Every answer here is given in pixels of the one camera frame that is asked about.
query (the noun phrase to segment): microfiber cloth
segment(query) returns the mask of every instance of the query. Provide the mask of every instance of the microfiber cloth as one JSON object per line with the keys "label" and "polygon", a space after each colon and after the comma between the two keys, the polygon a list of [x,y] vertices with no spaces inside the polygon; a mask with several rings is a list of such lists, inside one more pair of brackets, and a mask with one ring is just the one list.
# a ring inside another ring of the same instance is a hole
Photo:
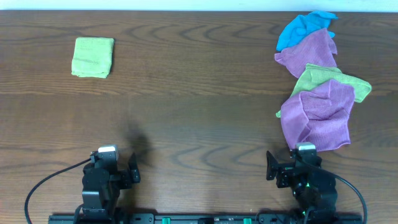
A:
{"label": "microfiber cloth", "polygon": [[298,15],[280,34],[276,50],[281,51],[294,46],[312,32],[328,28],[332,19],[338,18],[333,13],[323,11],[314,11],[306,16]]}
{"label": "microfiber cloth", "polygon": [[354,88],[336,80],[289,98],[282,105],[280,122],[290,149],[299,142],[312,142],[317,151],[351,143],[348,118],[354,98]]}
{"label": "microfiber cloth", "polygon": [[[290,97],[295,96],[301,91],[310,91],[331,79],[354,87],[355,102],[358,103],[362,102],[372,90],[372,86],[368,82],[360,78],[345,75],[338,68],[327,68],[312,64],[307,64],[305,68],[305,71],[297,80]],[[276,116],[280,118],[280,112],[276,113]]]}
{"label": "microfiber cloth", "polygon": [[299,78],[307,63],[336,67],[333,54],[337,54],[335,42],[324,28],[306,36],[298,45],[276,53],[275,61],[285,65],[293,76]]}
{"label": "microfiber cloth", "polygon": [[77,38],[72,60],[72,75],[106,78],[111,70],[113,43],[112,38]]}

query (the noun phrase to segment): crumpled purple cloth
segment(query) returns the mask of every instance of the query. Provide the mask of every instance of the crumpled purple cloth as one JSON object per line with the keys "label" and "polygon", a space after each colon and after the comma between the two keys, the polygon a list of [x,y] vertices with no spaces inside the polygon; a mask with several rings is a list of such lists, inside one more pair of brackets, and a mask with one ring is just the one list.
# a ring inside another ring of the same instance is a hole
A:
{"label": "crumpled purple cloth", "polygon": [[354,99],[354,88],[334,79],[289,98],[280,122],[290,149],[299,142],[311,142],[317,151],[350,144],[348,118]]}
{"label": "crumpled purple cloth", "polygon": [[276,53],[275,61],[285,65],[293,76],[299,78],[307,63],[336,67],[333,54],[337,54],[336,44],[326,28],[323,28],[306,36],[298,45],[287,47],[281,53]]}

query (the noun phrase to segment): wood grain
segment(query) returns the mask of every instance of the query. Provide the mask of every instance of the wood grain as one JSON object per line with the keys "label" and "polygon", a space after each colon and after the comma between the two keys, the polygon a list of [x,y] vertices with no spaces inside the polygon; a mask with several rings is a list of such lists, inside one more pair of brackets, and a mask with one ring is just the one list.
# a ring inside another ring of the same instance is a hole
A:
{"label": "wood grain", "polygon": [[[103,144],[118,144],[121,161],[138,155],[142,183],[123,192],[120,206],[297,207],[289,189],[265,180],[267,150],[289,159],[274,114],[296,79],[273,57],[297,14],[0,11],[0,223],[24,223],[29,190]],[[337,64],[373,91],[351,112],[352,144],[323,152],[324,168],[357,186],[369,223],[397,223],[398,14],[337,15]],[[70,75],[77,37],[115,38],[107,79]],[[81,178],[80,167],[41,186],[32,221],[73,212]],[[338,191],[338,210],[361,212],[351,189]]]}

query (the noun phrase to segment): pile of cloths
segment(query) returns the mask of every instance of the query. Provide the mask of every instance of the pile of cloths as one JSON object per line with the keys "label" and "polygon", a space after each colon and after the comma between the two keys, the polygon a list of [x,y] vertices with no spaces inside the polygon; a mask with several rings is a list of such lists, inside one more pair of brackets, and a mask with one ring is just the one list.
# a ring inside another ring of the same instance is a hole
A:
{"label": "pile of cloths", "polygon": [[362,102],[372,86],[337,68],[337,48],[327,28],[337,17],[315,11],[297,16],[279,36],[275,60],[285,65],[297,83],[276,116],[290,149],[311,142],[317,151],[349,144],[348,119],[355,102]]}

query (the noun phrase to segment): crumpled green cloth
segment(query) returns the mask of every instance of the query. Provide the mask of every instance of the crumpled green cloth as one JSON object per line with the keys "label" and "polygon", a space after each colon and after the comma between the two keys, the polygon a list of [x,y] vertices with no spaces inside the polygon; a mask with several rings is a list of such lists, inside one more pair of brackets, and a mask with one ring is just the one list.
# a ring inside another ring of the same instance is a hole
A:
{"label": "crumpled green cloth", "polygon": [[112,66],[113,43],[112,38],[77,38],[72,60],[72,75],[106,78]]}
{"label": "crumpled green cloth", "polygon": [[[335,67],[322,67],[308,63],[305,66],[305,71],[297,80],[293,92],[290,97],[300,93],[301,91],[311,91],[315,87],[325,83],[331,79],[337,80],[340,83],[348,84],[354,87],[355,102],[362,102],[365,97],[372,91],[372,86],[356,77],[345,75],[340,69]],[[277,118],[280,118],[280,111],[276,113]]]}

